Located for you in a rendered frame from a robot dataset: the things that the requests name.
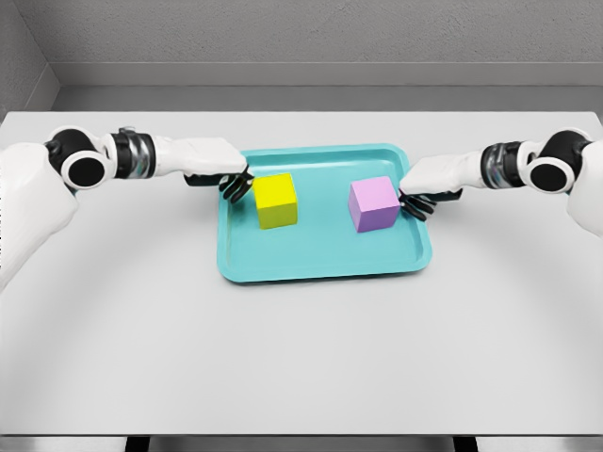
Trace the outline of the yellow cube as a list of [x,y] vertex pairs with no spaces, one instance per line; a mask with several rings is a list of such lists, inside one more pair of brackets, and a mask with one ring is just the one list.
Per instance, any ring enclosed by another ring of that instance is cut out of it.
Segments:
[[290,226],[298,222],[298,200],[290,173],[255,178],[253,194],[259,227],[262,230]]

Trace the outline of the pink cube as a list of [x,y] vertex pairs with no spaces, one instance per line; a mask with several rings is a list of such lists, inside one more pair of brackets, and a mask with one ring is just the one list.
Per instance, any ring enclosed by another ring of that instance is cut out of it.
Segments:
[[353,181],[348,207],[357,233],[392,227],[400,210],[398,193],[387,176]]

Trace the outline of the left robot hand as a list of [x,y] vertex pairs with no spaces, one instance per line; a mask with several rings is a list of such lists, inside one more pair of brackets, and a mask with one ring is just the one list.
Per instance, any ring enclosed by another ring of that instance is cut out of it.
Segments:
[[247,159],[226,139],[191,138],[186,145],[183,173],[189,186],[216,186],[230,203],[238,202],[250,191],[254,176]]

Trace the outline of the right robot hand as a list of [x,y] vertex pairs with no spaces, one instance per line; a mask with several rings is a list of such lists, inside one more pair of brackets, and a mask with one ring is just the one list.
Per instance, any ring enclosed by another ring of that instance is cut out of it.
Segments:
[[439,202],[458,201],[464,191],[460,168],[460,156],[431,156],[419,160],[399,182],[402,211],[426,221]]

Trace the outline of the teal tray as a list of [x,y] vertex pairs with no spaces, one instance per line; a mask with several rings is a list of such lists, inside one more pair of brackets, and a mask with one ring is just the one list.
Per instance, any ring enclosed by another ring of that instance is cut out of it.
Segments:
[[432,259],[425,223],[405,213],[387,229],[357,233],[348,208],[350,185],[409,170],[393,144],[250,150],[256,177],[288,173],[298,197],[298,222],[262,230],[252,193],[219,202],[217,265],[235,283],[262,283],[418,271]]

